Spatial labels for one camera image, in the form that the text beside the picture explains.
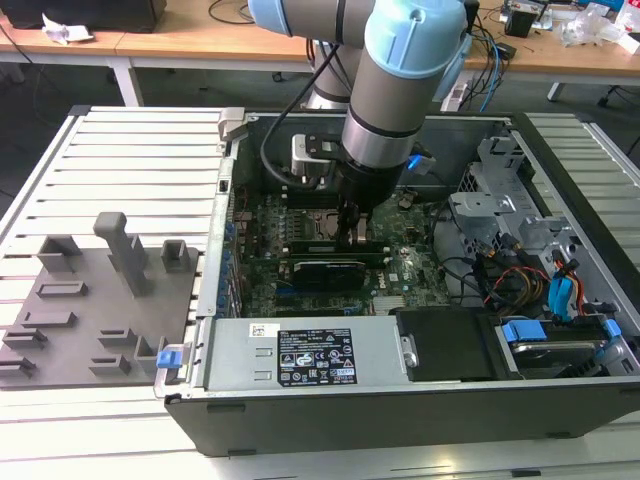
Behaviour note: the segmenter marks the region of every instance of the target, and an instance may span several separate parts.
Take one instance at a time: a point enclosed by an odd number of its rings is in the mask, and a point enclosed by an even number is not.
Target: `motherboard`
[[[335,198],[251,198],[239,189],[234,222],[242,316],[387,315],[401,307],[448,305],[426,241],[428,204],[413,200],[411,192],[398,191],[377,207],[366,245],[354,253],[335,249]]]

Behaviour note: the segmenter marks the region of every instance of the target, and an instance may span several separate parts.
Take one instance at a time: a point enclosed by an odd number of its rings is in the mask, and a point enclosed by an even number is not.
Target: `floor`
[[[107,68],[22,65],[25,82],[0,83],[0,215],[11,204],[72,104],[121,105],[118,87],[107,80]],[[274,83],[268,72],[139,69],[145,103],[149,106],[245,106],[281,109],[303,86],[307,76],[284,74]],[[47,81],[50,79],[55,88]],[[571,85],[560,100],[551,103],[551,85],[509,81],[487,109],[488,112],[577,113],[600,125],[626,151],[640,135],[640,89],[627,99],[612,95],[606,108],[597,100],[605,86]],[[480,102],[471,107],[478,109]],[[438,104],[433,104],[437,111]],[[631,155],[640,164],[640,146]]]

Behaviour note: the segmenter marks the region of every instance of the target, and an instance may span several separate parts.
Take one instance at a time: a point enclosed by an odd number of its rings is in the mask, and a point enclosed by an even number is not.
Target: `white paper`
[[[251,323],[249,324],[250,337],[277,337],[280,330],[279,323]]]
[[[94,38],[84,25],[60,25],[53,20],[49,20],[44,13],[42,14],[42,21],[44,22],[42,31],[51,40],[61,45],[68,45],[69,42],[92,40]]]

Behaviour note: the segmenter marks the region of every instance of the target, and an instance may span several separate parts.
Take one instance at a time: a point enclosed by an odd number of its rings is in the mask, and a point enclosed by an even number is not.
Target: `desk leg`
[[[565,85],[565,83],[554,83],[549,93],[547,93],[547,100],[555,102],[562,93],[562,90],[564,90]]]
[[[144,101],[138,85],[138,77],[128,57],[115,57],[109,62],[116,75],[122,99],[127,107],[142,107]]]

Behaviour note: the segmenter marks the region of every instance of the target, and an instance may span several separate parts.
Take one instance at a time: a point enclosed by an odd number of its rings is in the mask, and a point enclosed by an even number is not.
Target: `gray plastic peg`
[[[124,276],[133,296],[141,297],[149,291],[149,281],[141,268],[144,260],[139,258],[140,252],[134,251],[131,240],[124,233],[126,224],[127,217],[124,213],[102,212],[93,225],[93,231],[109,245],[113,260],[118,265],[118,270]]]

